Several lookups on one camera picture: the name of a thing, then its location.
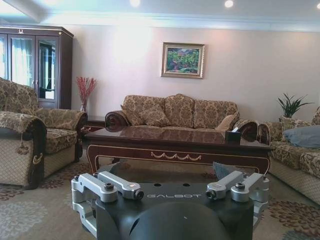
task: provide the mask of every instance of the display cabinet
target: display cabinet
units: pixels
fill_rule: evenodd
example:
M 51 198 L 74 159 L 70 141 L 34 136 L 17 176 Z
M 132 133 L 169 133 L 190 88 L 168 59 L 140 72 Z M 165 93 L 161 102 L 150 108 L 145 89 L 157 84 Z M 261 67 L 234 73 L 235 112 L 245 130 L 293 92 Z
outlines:
M 72 51 L 63 27 L 0 25 L 0 77 L 34 88 L 39 107 L 71 108 Z

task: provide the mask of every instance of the landscape painting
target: landscape painting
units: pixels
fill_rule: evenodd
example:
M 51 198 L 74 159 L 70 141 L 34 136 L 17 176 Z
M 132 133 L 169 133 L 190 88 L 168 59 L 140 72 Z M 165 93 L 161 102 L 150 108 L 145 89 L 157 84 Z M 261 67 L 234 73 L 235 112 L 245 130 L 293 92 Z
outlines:
M 203 78 L 204 45 L 163 43 L 162 76 Z

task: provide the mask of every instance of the sofa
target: sofa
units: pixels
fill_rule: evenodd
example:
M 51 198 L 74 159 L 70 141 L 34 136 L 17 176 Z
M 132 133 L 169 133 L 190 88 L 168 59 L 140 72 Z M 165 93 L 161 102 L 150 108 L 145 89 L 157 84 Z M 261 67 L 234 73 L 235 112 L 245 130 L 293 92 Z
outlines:
M 283 131 L 297 127 L 320 125 L 320 110 L 312 122 L 280 119 L 258 127 L 260 141 L 273 147 L 269 172 L 312 201 L 320 204 L 320 148 L 299 147 L 283 138 Z
M 121 105 L 122 110 L 111 111 L 105 116 L 105 127 L 109 131 L 119 131 L 123 127 L 164 128 L 186 131 L 212 132 L 226 131 L 238 127 L 248 140 L 257 139 L 257 124 L 254 121 L 240 119 L 238 107 L 231 101 L 197 100 L 183 94 L 154 97 L 127 95 Z M 150 109 L 163 111 L 162 118 L 157 111 L 151 112 L 156 125 L 146 124 L 143 114 Z
M 82 156 L 83 111 L 39 108 L 36 91 L 0 78 L 0 184 L 35 189 Z

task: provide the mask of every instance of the curtain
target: curtain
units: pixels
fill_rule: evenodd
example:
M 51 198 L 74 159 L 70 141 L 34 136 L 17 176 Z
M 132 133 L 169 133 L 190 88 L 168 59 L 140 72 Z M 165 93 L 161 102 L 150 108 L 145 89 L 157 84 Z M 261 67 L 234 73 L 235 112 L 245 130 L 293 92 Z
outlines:
M 6 77 L 5 39 L 0 37 L 0 78 Z
M 12 39 L 12 81 L 32 85 L 32 39 Z

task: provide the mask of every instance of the coffee table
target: coffee table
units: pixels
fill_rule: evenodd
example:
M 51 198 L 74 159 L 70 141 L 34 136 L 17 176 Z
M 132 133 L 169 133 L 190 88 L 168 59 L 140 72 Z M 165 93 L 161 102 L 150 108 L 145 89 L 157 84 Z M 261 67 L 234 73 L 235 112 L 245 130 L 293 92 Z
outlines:
M 225 133 L 128 126 L 112 132 L 106 128 L 88 133 L 87 157 L 92 173 L 99 169 L 99 157 L 212 165 L 213 162 L 254 168 L 266 174 L 270 168 L 268 145 L 241 139 L 225 143 Z

